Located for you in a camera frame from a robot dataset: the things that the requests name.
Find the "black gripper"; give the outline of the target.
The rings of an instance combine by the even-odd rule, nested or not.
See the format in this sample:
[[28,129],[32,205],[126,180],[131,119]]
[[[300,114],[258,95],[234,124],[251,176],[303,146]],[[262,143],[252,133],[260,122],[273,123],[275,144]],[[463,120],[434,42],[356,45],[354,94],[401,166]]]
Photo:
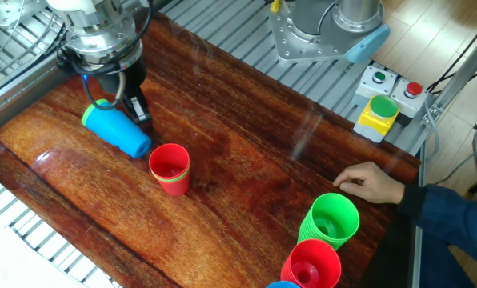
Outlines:
[[[126,85],[121,97],[127,113],[135,124],[143,124],[151,120],[146,98],[140,90],[140,86],[146,78],[146,66],[143,57],[140,57],[128,69],[124,70]],[[119,87],[118,73],[106,74],[97,77],[99,85],[107,92],[116,94]]]

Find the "person's right hand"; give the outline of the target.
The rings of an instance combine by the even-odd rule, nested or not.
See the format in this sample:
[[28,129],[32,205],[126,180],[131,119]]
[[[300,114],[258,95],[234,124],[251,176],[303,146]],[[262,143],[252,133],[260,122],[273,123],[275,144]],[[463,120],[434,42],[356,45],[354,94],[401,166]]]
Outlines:
[[383,172],[373,162],[347,167],[333,181],[341,191],[377,204],[399,204],[405,186]]

